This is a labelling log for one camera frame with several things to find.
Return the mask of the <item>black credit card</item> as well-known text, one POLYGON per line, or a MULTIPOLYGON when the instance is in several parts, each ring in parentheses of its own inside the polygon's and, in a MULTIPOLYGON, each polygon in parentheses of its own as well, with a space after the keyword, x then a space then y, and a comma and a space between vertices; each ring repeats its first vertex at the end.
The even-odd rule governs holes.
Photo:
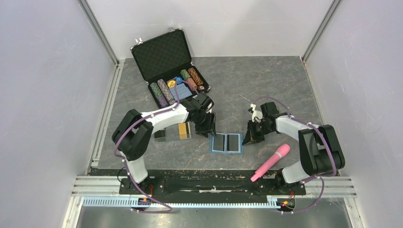
POLYGON ((229 152, 239 152, 239 135, 238 134, 228 134, 227 135, 227 151, 229 152))
POLYGON ((212 151, 223 152, 225 151, 225 135, 217 134, 212 138, 212 151))

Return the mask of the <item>blue leather card holder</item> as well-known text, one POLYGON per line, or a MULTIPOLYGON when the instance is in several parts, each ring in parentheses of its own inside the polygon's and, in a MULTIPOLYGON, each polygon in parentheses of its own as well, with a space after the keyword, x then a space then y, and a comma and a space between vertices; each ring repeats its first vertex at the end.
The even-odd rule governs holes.
POLYGON ((242 134, 216 133, 210 135, 210 152, 220 154, 243 154, 242 134))

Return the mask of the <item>clear card box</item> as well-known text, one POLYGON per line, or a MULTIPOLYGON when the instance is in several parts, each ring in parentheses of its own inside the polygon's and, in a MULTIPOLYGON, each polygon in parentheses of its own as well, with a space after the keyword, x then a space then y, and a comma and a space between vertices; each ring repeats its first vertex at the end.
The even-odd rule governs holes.
POLYGON ((168 126, 164 128, 166 131, 166 137, 165 139, 162 140, 157 140, 154 139, 155 143, 163 143, 163 142, 173 142, 173 141, 179 141, 179 130, 178 130, 178 124, 174 124, 171 126, 168 126))

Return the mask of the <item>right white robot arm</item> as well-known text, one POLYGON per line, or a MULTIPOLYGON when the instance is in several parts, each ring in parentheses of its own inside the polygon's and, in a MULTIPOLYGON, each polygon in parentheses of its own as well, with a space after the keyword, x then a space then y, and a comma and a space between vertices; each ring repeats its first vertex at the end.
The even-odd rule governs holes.
POLYGON ((331 125, 316 125, 297 120, 288 113, 281 113, 274 102, 267 102, 256 109, 251 104, 247 133, 242 144, 260 143, 269 133, 282 133, 298 141, 299 161, 279 170, 274 186, 277 192, 286 194, 294 183, 306 183, 322 176, 335 176, 344 168, 345 158, 335 129, 331 125))

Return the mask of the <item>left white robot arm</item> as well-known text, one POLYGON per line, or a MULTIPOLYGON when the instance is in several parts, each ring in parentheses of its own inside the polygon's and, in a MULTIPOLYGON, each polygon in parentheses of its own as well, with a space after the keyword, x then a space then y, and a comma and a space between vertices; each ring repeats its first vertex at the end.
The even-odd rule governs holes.
POLYGON ((148 171, 144 154, 153 134, 166 127, 192 122, 198 135, 208 138, 216 135, 213 100, 201 92, 191 99, 183 99, 165 108, 140 113, 129 110, 112 134, 114 155, 123 160, 131 187, 137 193, 149 189, 148 171))

